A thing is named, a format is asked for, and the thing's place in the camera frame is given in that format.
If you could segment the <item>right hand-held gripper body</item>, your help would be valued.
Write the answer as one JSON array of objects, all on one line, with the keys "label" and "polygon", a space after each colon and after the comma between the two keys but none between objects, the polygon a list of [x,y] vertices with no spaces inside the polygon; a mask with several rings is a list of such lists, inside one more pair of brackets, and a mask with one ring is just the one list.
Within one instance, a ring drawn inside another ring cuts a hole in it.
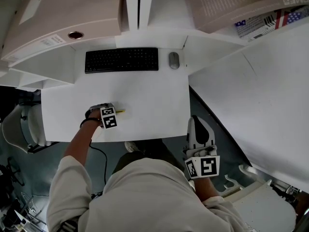
[{"label": "right hand-held gripper body", "polygon": [[194,115],[188,121],[186,140],[188,146],[183,153],[185,165],[191,179],[219,175],[220,156],[217,155],[213,129],[202,118]]}]

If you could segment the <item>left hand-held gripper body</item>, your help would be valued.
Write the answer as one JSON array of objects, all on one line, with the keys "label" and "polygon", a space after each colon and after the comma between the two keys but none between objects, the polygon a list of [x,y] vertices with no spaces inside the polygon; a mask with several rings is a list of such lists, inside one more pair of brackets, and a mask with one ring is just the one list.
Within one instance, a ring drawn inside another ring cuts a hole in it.
[{"label": "left hand-held gripper body", "polygon": [[[99,109],[101,114],[101,120],[96,118],[89,118],[93,109]],[[91,106],[85,113],[85,121],[93,120],[99,123],[99,126],[104,129],[111,129],[117,127],[116,110],[112,103],[101,103]]]}]

